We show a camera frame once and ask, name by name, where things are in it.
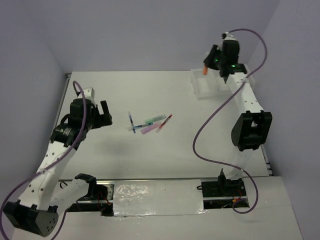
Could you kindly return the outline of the orange highlighter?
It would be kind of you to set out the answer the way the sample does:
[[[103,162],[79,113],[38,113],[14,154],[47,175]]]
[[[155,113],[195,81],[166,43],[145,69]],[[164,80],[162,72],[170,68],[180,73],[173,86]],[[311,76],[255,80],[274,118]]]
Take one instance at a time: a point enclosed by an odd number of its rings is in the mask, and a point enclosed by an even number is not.
[[[205,76],[208,74],[208,67],[205,66],[205,65],[203,66],[202,74],[205,75]]]

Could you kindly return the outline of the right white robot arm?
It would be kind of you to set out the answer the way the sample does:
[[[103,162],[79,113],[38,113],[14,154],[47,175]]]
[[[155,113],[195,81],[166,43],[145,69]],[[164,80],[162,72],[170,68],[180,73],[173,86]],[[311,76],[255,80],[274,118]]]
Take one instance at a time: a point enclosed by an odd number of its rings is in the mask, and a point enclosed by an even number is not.
[[[221,170],[215,186],[203,185],[206,191],[217,191],[223,196],[241,193],[244,168],[255,150],[267,140],[272,123],[272,114],[258,103],[249,73],[239,63],[240,44],[228,36],[221,45],[213,45],[204,60],[203,73],[209,74],[213,95],[228,96],[234,100],[238,118],[231,129],[231,142],[237,148],[226,170]]]

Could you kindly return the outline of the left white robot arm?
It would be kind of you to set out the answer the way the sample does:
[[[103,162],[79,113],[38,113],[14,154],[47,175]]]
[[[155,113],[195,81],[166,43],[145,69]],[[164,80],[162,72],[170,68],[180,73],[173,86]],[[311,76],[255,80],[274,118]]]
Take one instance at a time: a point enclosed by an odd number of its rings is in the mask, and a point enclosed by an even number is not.
[[[49,236],[55,229],[59,216],[81,198],[95,200],[108,189],[97,184],[89,174],[79,173],[66,187],[55,192],[56,185],[70,159],[75,155],[90,130],[112,125],[107,102],[101,101],[103,113],[92,97],[72,101],[69,113],[50,136],[46,155],[36,177],[15,201],[5,203],[3,212],[10,223],[41,237]]]

